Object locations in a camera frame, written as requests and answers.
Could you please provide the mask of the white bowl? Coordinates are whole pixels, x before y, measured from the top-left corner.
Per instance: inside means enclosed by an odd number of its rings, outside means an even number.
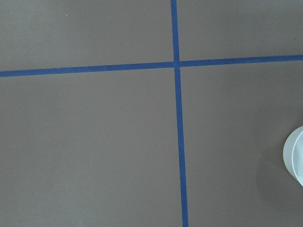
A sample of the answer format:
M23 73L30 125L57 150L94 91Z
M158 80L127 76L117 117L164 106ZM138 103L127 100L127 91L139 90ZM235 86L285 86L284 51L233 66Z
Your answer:
M283 147L283 161L291 176L303 185L303 127L294 130Z

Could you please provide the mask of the vertical blue tape strip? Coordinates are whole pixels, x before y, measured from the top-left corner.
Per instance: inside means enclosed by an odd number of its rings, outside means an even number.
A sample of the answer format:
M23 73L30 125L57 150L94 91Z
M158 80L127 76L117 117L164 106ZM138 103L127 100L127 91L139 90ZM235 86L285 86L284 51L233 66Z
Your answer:
M182 226L188 227L189 224L188 224L188 204L187 204L187 179L186 179L186 162L185 162L185 146L184 146L181 73L180 73L180 58L179 58L177 1L171 0L170 5L171 5L171 22L172 22L172 43L173 43L173 62L174 62L174 78L175 78L175 100L176 100L176 117L177 117Z

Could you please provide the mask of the horizontal blue tape strip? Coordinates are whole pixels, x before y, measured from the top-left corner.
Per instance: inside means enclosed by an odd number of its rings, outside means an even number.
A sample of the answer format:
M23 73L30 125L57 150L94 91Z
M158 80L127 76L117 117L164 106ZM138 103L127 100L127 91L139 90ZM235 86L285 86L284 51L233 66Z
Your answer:
M39 76L39 75L72 74L72 73L88 73L88 72L103 72L103 71L165 69L165 68L174 68L176 65L182 68L182 67L195 67L195 66L250 64L250 63L302 61L302 60L303 60L302 55L283 55L283 56L266 56L266 57L190 60L190 61L180 61L178 64L175 64L172 61L166 61L166 62L151 62L151 63L81 66L81 67L67 67L67 68L9 70L9 71L1 71L0 76L4 78L4 77L20 77L20 76L36 76L36 75Z

